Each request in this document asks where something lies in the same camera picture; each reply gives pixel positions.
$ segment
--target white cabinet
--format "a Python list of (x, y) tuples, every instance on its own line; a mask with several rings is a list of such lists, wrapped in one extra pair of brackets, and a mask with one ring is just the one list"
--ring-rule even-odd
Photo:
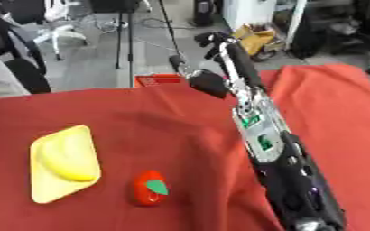
[(223, 16), (234, 31), (244, 23), (272, 21), (276, 0), (224, 0)]

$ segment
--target yellow plate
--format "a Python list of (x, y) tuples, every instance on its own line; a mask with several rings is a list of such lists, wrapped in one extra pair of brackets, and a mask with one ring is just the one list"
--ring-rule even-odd
[(89, 128), (77, 125), (31, 146), (32, 199), (44, 204), (88, 188), (101, 177)]

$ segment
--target black bag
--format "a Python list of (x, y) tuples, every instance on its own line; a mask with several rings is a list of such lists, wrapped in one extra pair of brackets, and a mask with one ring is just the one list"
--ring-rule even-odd
[(313, 30), (307, 14), (304, 13), (291, 44), (291, 53), (299, 59), (312, 57), (326, 43), (326, 38), (325, 32), (315, 32)]

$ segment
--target toy apple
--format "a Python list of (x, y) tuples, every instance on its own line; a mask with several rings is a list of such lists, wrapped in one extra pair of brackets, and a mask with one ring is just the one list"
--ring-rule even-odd
[(140, 205), (160, 204), (167, 195), (165, 179), (158, 171), (145, 171), (134, 180), (134, 198)]

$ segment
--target desk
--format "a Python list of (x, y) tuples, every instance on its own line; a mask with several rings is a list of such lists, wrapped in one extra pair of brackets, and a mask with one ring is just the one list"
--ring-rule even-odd
[[(370, 81), (345, 65), (263, 73), (291, 129), (324, 171), (347, 231), (370, 230)], [(184, 84), (0, 99), (0, 231), (280, 231), (222, 101)], [(103, 176), (48, 205), (30, 198), (29, 146), (72, 125), (91, 128)], [(134, 207), (140, 171), (171, 189), (155, 208)]]

